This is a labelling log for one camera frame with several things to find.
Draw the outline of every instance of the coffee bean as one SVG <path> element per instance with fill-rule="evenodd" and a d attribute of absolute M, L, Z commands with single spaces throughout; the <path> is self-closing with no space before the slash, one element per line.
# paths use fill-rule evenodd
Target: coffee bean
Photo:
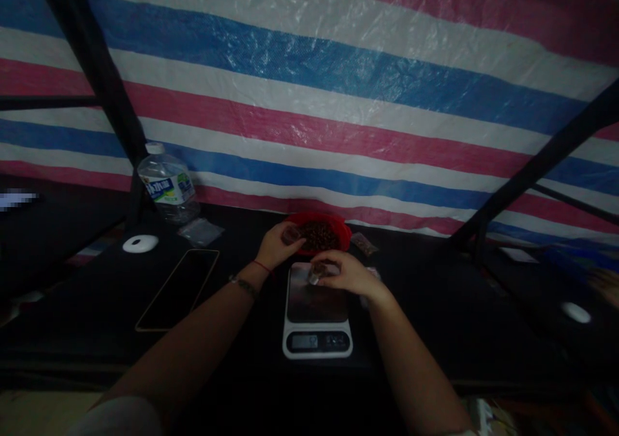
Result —
<path fill-rule="evenodd" d="M 307 251 L 323 251 L 339 249 L 340 241 L 328 222 L 309 221 L 299 226 L 302 237 L 307 238 L 302 249 Z"/>

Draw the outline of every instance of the forearm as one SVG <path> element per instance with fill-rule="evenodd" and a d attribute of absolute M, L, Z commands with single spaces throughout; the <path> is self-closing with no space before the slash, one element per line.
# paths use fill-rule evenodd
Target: forearm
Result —
<path fill-rule="evenodd" d="M 473 429 L 471 419 L 395 298 L 369 302 L 387 377 L 408 430 L 422 435 Z"/>
<path fill-rule="evenodd" d="M 267 274 L 249 264 L 239 278 L 260 291 Z M 148 350 L 98 404 L 122 395 L 141 396 L 168 426 L 224 358 L 252 306 L 245 289 L 228 283 Z"/>

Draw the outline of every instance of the hand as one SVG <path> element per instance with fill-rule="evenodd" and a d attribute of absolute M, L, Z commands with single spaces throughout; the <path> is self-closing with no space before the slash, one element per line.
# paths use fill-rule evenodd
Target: hand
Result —
<path fill-rule="evenodd" d="M 363 295 L 370 301 L 377 301 L 389 292 L 384 284 L 349 253 L 336 250 L 326 251 L 318 254 L 311 261 L 331 261 L 340 268 L 338 276 L 320 279 L 318 281 L 320 286 L 345 289 L 351 293 Z"/>
<path fill-rule="evenodd" d="M 260 244 L 256 261 L 272 270 L 301 249 L 303 243 L 307 241 L 305 238 L 301 238 L 289 246 L 286 246 L 284 241 L 282 241 L 282 234 L 285 229 L 293 225 L 294 223 L 292 222 L 281 222 L 267 231 L 262 238 L 262 244 Z"/>

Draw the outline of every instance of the black metal frame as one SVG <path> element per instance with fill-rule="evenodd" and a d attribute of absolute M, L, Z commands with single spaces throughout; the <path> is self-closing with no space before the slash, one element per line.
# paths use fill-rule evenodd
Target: black metal frame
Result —
<path fill-rule="evenodd" d="M 0 111 L 100 105 L 97 96 L 0 96 Z"/>
<path fill-rule="evenodd" d="M 537 184 L 539 179 L 543 178 L 593 134 L 617 122 L 619 122 L 619 80 L 604 90 L 583 112 L 568 123 L 563 130 L 553 136 L 537 155 L 531 158 L 512 179 L 495 192 L 481 209 L 451 236 L 451 242 L 463 247 L 476 234 L 475 252 L 473 255 L 477 263 L 480 263 L 488 223 L 529 188 L 591 213 L 610 223 L 618 224 L 619 217 L 617 215 Z"/>
<path fill-rule="evenodd" d="M 123 80 L 112 61 L 101 27 L 88 0 L 46 0 L 95 95 L 1 96 L 0 110 L 101 106 L 134 167 L 125 228 L 137 224 L 146 201 L 135 167 L 146 157 L 146 138 Z"/>

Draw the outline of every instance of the floor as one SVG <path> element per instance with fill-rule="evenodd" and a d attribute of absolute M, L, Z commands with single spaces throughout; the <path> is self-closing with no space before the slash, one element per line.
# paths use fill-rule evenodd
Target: floor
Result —
<path fill-rule="evenodd" d="M 100 396 L 100 393 L 2 391 L 0 436 L 64 435 Z"/>

